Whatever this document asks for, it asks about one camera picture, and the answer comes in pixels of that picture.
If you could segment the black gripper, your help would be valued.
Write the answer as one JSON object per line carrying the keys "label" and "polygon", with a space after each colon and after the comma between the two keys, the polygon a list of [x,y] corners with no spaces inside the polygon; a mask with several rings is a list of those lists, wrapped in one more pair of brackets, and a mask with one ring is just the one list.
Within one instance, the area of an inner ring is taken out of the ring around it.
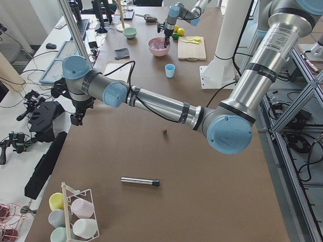
{"label": "black gripper", "polygon": [[72,125],[82,126],[83,118],[88,108],[93,108],[95,98],[83,93],[76,93],[68,89],[65,78],[61,78],[54,82],[51,88],[51,95],[54,98],[63,96],[71,100],[76,111],[70,115],[70,121]]}
{"label": "black gripper", "polygon": [[165,34],[165,40],[164,40],[164,48],[167,48],[170,44],[170,37],[173,34],[174,31],[174,24],[169,24],[167,22],[157,23],[157,32],[160,33],[161,31],[164,31]]}

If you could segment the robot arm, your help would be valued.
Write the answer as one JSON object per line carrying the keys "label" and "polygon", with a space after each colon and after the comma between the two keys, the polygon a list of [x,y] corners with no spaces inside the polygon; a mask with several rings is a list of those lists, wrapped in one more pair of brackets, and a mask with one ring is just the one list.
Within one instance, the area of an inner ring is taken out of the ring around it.
{"label": "robot arm", "polygon": [[178,2],[171,5],[168,10],[168,16],[163,23],[157,23],[157,32],[160,33],[162,30],[165,34],[164,47],[170,44],[170,37],[172,36],[175,25],[178,19],[184,20],[193,26],[196,26],[206,6],[210,3],[210,0],[197,1],[192,10],[188,10],[184,7],[184,4]]}
{"label": "robot arm", "polygon": [[207,94],[197,86],[197,65],[185,63],[168,53],[157,59],[148,52],[154,37],[152,27],[136,24],[137,38],[130,50],[137,72],[127,81],[92,68],[79,55],[62,63],[62,86],[75,106],[73,125],[81,125],[86,110],[98,107],[109,112],[92,114],[72,151],[92,154],[95,149],[108,155],[137,150],[159,150],[161,142],[149,129],[156,128],[157,117],[173,124],[188,125],[205,136],[215,150],[236,154],[252,139],[255,110],[297,41],[308,35],[318,17],[308,12],[300,1],[274,1],[270,4],[269,29],[246,66],[234,89],[216,108],[206,101]]}

